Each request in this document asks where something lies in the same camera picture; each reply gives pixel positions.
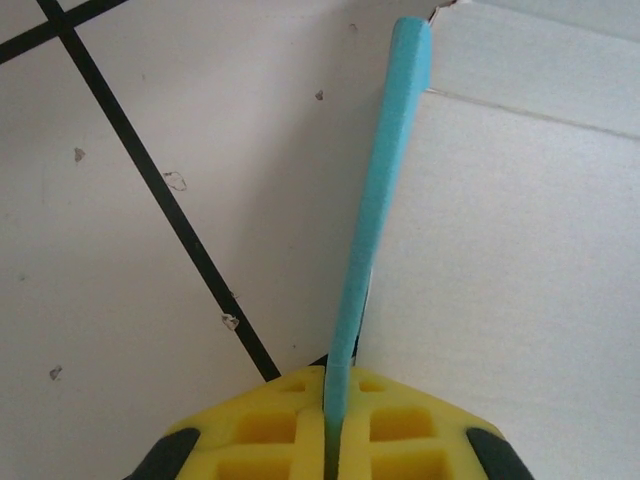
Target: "white panel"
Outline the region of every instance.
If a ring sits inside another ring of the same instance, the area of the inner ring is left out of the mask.
[[[3,0],[0,6],[0,43],[46,20],[35,1]]]
[[[430,8],[239,3],[78,31],[289,371],[329,344],[391,28]],[[0,104],[0,477],[123,478],[261,379],[57,40],[2,65]]]
[[[475,0],[594,32],[640,41],[640,8],[637,0]]]
[[[535,478],[640,465],[640,142],[422,98],[362,366],[495,422]]]
[[[480,4],[440,10],[433,88],[640,136],[640,45]]]
[[[0,85],[0,472],[123,478],[262,380],[60,43]]]
[[[391,29],[429,11],[337,4],[143,0],[79,29],[285,371],[327,352]]]

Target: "blue foam strip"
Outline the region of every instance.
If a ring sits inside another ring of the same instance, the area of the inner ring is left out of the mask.
[[[324,385],[325,478],[337,478],[340,434],[347,410],[351,353],[367,287],[391,205],[420,94],[429,85],[431,32],[421,18],[396,22],[378,128],[344,283]]]

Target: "torn edge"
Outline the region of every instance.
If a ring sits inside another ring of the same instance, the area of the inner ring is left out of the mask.
[[[442,2],[440,5],[436,5],[436,8],[433,9],[433,12],[431,12],[431,15],[427,19],[429,25],[433,25],[433,22],[435,21],[436,16],[438,15],[438,12],[440,10],[442,10],[443,8],[453,7],[456,3],[471,3],[471,0],[447,0],[445,2]]]
[[[238,325],[240,325],[240,320],[229,313],[223,313],[222,323],[224,323],[225,327],[233,332],[236,328],[238,328]]]

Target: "square hole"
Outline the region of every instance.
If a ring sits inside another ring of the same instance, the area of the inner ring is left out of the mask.
[[[381,455],[371,460],[371,480],[451,480],[451,469],[441,450]]]
[[[407,438],[433,437],[431,415],[424,408],[381,408],[371,414],[369,440],[385,442]]]
[[[376,382],[372,382],[371,380],[360,380],[361,392],[384,392],[384,390],[384,387],[382,385],[378,385]]]
[[[307,386],[302,380],[298,380],[282,389],[283,392],[304,392]]]
[[[284,458],[221,460],[216,480],[288,480],[290,470]]]
[[[293,443],[296,440],[295,412],[257,412],[240,420],[237,443]]]

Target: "yellow foam grid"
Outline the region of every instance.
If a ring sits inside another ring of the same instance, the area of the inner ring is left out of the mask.
[[[323,480],[323,367],[307,367],[174,425],[200,430],[177,480]],[[340,480],[486,479],[468,427],[491,424],[354,368]]]

